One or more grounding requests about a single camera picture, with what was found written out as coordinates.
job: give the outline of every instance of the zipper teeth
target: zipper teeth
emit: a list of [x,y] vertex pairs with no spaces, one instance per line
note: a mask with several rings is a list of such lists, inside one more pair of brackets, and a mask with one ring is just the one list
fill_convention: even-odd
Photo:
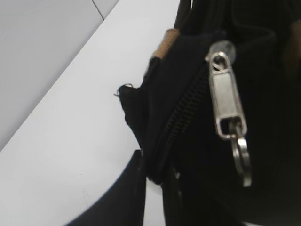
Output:
[[208,93],[208,73],[206,72],[207,67],[201,70],[194,78],[189,88],[183,93],[177,103],[166,123],[164,132],[166,138],[162,140],[163,145],[173,143],[178,135],[184,133],[191,123],[197,108]]

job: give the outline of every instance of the black fabric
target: black fabric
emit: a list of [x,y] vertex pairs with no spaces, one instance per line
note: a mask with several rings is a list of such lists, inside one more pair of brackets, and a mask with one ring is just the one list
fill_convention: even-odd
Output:
[[142,226],[145,185],[144,158],[135,151],[109,191],[68,226]]
[[[151,60],[140,88],[121,87],[126,121],[146,153],[147,175],[162,183],[166,225],[301,225],[301,93],[281,63],[290,24],[298,18],[298,10],[288,10],[293,2],[194,1],[165,59]],[[204,57],[223,39],[237,47],[233,70],[249,128],[250,188],[240,184],[230,144],[214,128]],[[199,77],[202,101],[190,125],[162,145],[173,127],[171,115],[181,114],[177,105]],[[179,180],[172,178],[171,163]]]

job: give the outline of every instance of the zipper pull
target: zipper pull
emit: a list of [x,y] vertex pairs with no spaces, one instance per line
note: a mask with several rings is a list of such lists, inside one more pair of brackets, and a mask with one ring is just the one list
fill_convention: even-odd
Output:
[[246,119],[231,67],[235,57],[234,44],[223,40],[210,47],[205,60],[208,62],[216,131],[221,139],[231,141],[235,166],[246,187],[252,183],[251,165],[244,138],[247,133]]

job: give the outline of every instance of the tan leather trim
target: tan leather trim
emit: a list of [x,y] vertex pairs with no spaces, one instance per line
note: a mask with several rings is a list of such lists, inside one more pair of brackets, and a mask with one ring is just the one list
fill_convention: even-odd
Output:
[[179,35],[180,31],[177,29],[167,30],[160,46],[152,56],[163,59]]

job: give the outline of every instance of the white table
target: white table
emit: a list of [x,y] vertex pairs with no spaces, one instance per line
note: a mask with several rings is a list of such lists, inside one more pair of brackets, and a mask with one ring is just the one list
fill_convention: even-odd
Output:
[[[0,152],[0,225],[63,225],[114,183],[137,141],[113,94],[139,86],[178,0],[121,0]],[[164,225],[148,185],[145,225]]]

